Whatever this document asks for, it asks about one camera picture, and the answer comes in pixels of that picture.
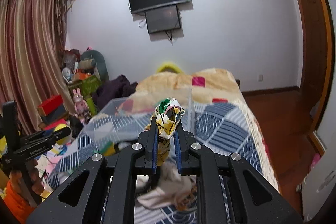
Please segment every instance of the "blue patchwork bedspread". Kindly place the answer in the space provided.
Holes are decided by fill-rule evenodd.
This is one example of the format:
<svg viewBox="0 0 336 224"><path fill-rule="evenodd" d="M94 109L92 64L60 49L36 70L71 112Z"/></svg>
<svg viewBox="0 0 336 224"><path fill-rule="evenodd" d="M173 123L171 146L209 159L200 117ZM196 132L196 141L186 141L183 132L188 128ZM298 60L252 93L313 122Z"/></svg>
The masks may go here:
<svg viewBox="0 0 336 224"><path fill-rule="evenodd" d="M199 143L208 146L213 152L222 155L229 155L233 152L240 153L258 172L263 174L258 151L255 148L253 137L249 132L246 118L236 105L231 103L215 103L212 105L195 104L195 114L195 138ZM136 124L146 125L149 122L150 115L149 113L148 116L145 115L140 118L127 117L127 119L109 116L107 120L108 122L114 123L115 127L130 127L136 126ZM96 151L96 145L83 130L80 136L71 144L65 156L54 168L49 177L48 184L53 189L56 189L60 181L62 182L62 174L64 174L64 172L71 173L72 170L76 169ZM220 179L226 202L222 177L220 177ZM174 206L149 210L136 204L134 209L134 223L197 223L196 210L196 201L187 211L183 212L177 211ZM230 222L227 202L226 214Z"/></svg>

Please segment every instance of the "wooden door frame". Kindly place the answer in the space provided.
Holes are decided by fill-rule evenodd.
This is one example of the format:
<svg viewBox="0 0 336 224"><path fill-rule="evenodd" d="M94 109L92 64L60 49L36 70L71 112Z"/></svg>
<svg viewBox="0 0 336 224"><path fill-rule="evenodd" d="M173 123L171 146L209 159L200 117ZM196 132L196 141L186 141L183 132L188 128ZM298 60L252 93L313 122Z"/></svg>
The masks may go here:
<svg viewBox="0 0 336 224"><path fill-rule="evenodd" d="M302 10L302 3L301 0L298 0L300 11ZM332 22L330 7L328 0L321 0L322 3L322 9L323 9L323 15L325 20L325 28L327 32L327 67L325 71L325 79L324 79L324 86L322 90L322 95L319 103L319 107L316 111L316 114L313 118L312 125L308 131L308 136L310 140L312 141L313 145L317 149L317 151L322 156L325 152L323 146L320 143L320 140L315 135L315 130L320 125L320 122L322 120L324 111L326 109L329 95L330 95L330 89L331 84L333 80L334 75L334 63L335 63L335 35L334 35L334 26ZM303 54L305 56L305 21L303 20L303 14L301 14L301 21L302 21L302 30L303 30ZM302 65L302 77L301 77L301 84L303 83L303 72L305 71L305 58L303 59L303 65Z"/></svg>

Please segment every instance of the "transparent plastic bin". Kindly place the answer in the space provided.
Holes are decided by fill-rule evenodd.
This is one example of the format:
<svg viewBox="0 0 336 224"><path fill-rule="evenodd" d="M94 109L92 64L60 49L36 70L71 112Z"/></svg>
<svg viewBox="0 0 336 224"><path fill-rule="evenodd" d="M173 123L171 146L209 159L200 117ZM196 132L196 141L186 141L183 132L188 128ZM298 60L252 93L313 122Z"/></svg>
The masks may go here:
<svg viewBox="0 0 336 224"><path fill-rule="evenodd" d="M191 89L136 93L130 97L113 99L85 126L85 132L98 150L104 149L110 142L135 140L150 123L155 107L169 97L175 98L185 110L181 119L183 129L194 133L195 108Z"/></svg>

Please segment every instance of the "metal bolt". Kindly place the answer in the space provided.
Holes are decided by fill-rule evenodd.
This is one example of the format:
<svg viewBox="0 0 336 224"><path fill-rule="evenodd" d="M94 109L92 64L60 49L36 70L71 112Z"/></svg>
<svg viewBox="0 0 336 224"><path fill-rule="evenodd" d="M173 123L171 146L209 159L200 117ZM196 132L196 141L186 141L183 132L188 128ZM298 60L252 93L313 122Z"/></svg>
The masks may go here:
<svg viewBox="0 0 336 224"><path fill-rule="evenodd" d="M193 150L200 150L200 149L202 148L202 145L201 145L200 143L193 143L193 144L191 145L191 148L192 148Z"/></svg>
<svg viewBox="0 0 336 224"><path fill-rule="evenodd" d="M92 158L93 161L100 161L103 158L103 156L99 153L95 153L95 154L92 155L91 158Z"/></svg>
<svg viewBox="0 0 336 224"><path fill-rule="evenodd" d="M134 150L140 150L140 149L142 148L142 144L141 144L141 143L134 143L134 144L132 145L132 148L133 148Z"/></svg>
<svg viewBox="0 0 336 224"><path fill-rule="evenodd" d="M238 154L238 153L233 153L233 154L231 155L231 158L232 158L233 160L240 160L242 157L241 157L241 155Z"/></svg>

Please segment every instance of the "red box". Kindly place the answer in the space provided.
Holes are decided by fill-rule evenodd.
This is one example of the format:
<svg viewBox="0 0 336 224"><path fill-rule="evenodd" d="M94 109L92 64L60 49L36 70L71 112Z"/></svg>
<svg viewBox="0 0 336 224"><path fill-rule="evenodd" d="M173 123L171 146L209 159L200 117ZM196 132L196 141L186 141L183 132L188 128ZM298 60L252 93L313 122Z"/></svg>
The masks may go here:
<svg viewBox="0 0 336 224"><path fill-rule="evenodd" d="M63 104L62 96L53 95L37 107L37 112L40 114L40 116L47 116L61 104Z"/></svg>

